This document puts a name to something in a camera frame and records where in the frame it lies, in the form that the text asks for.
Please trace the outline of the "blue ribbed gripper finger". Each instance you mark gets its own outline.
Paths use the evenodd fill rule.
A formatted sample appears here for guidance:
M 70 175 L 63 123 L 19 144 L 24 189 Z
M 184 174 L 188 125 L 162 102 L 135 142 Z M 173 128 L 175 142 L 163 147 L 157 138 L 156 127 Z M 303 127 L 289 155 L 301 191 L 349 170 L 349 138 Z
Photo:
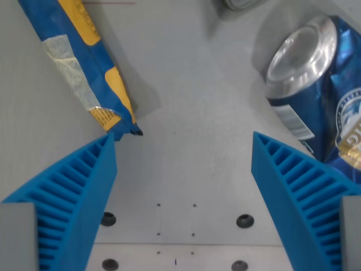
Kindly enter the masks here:
M 360 186 L 259 132 L 251 172 L 293 270 L 341 270 L 341 199 L 360 195 Z
M 85 270 L 117 175 L 113 133 L 59 160 L 4 199 L 32 203 L 40 270 Z

